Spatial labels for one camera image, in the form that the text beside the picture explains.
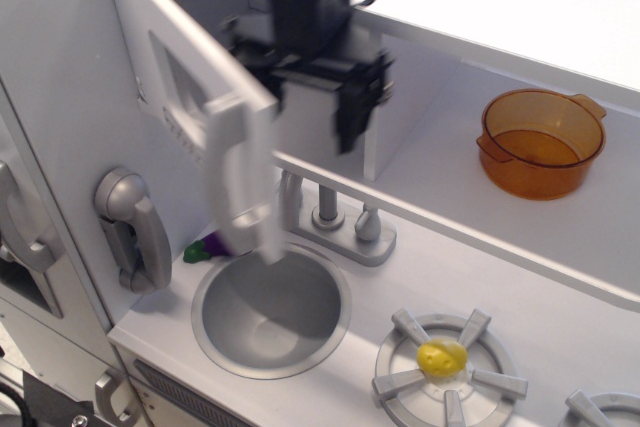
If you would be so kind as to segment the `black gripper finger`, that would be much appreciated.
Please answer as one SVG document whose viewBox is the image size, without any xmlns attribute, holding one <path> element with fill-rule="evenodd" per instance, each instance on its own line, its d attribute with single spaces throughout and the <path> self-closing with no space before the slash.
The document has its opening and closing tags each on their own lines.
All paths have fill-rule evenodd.
<svg viewBox="0 0 640 427">
<path fill-rule="evenodd" d="M 276 74 L 281 62 L 245 63 L 244 67 L 277 99 L 277 114 L 284 110 L 284 80 Z"/>
<path fill-rule="evenodd" d="M 334 127 L 338 137 L 338 152 L 351 152 L 358 138 L 367 130 L 373 110 L 380 104 L 380 81 L 350 81 L 337 91 L 338 107 Z"/>
</svg>

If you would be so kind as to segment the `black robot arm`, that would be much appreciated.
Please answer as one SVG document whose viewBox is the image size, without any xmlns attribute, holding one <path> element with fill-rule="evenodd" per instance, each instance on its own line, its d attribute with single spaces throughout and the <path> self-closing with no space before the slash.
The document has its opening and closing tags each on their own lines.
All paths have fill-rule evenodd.
<svg viewBox="0 0 640 427">
<path fill-rule="evenodd" d="M 231 53 L 277 99 L 286 81 L 333 90 L 333 130 L 351 152 L 376 107 L 389 97 L 392 60 L 373 32 L 353 20 L 351 0 L 270 0 L 262 14 L 228 24 Z"/>
</svg>

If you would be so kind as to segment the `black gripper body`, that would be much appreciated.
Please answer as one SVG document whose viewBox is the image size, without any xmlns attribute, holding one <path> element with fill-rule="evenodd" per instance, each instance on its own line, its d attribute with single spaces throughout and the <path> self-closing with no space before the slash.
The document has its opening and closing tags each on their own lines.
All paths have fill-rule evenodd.
<svg viewBox="0 0 640 427">
<path fill-rule="evenodd" d="M 284 83 L 337 92 L 346 82 L 379 80 L 382 97 L 391 60 L 352 23 L 355 9 L 351 0 L 270 0 L 266 13 L 229 20 L 231 53 L 243 66 L 280 61 Z"/>
</svg>

